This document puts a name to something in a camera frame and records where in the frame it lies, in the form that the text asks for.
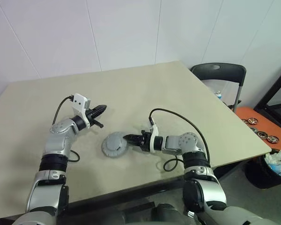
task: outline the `silver robot arm segment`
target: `silver robot arm segment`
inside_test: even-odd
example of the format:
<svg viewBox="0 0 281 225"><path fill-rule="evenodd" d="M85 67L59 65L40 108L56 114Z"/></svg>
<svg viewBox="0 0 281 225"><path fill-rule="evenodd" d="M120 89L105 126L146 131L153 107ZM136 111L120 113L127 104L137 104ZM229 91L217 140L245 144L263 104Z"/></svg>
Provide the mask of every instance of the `silver robot arm segment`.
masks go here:
<svg viewBox="0 0 281 225"><path fill-rule="evenodd" d="M277 225L239 208L227 207L226 195L206 159L205 146L194 133L180 136L158 136L154 120L150 132L126 135L128 143L140 146L143 151L159 150L170 155L182 155L184 163L183 201L191 214L206 225Z"/></svg>
<svg viewBox="0 0 281 225"><path fill-rule="evenodd" d="M75 116L53 124L50 128L39 171L28 197L26 214L13 225L54 225L57 216L68 206L66 169L72 144L80 130L92 125L103 127L95 118L106 109L105 105L89 109L90 100L80 94L75 94L71 100Z"/></svg>

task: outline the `chair backrest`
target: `chair backrest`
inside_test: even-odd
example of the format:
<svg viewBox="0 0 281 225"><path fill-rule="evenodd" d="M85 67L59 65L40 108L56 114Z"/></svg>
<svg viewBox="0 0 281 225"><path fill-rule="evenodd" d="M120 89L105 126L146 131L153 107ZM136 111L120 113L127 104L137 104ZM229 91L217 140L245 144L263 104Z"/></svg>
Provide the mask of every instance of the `chair backrest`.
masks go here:
<svg viewBox="0 0 281 225"><path fill-rule="evenodd" d="M230 63L204 63L193 66L190 71L200 80L224 80L239 83L243 86L246 69Z"/></svg>

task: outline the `white wall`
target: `white wall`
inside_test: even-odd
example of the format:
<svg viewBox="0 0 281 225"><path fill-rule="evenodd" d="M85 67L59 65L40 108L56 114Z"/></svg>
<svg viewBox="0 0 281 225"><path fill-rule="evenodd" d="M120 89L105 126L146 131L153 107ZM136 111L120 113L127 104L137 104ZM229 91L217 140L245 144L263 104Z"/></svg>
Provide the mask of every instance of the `white wall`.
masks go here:
<svg viewBox="0 0 281 225"><path fill-rule="evenodd" d="M281 0L0 0L0 93L9 82L230 62L254 106L281 74ZM209 82L229 104L237 85Z"/></svg>

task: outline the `gray floor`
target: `gray floor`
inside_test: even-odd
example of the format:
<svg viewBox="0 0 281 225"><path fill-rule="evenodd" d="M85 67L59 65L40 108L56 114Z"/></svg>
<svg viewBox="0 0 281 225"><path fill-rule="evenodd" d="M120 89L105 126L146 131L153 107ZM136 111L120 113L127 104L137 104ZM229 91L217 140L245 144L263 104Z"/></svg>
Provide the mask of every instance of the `gray floor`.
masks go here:
<svg viewBox="0 0 281 225"><path fill-rule="evenodd" d="M261 190L254 187L238 168L220 180L226 193L227 205L245 208L260 217L270 219L281 225L281 185ZM184 210L182 190L172 190L150 196L148 200L169 203L179 211Z"/></svg>

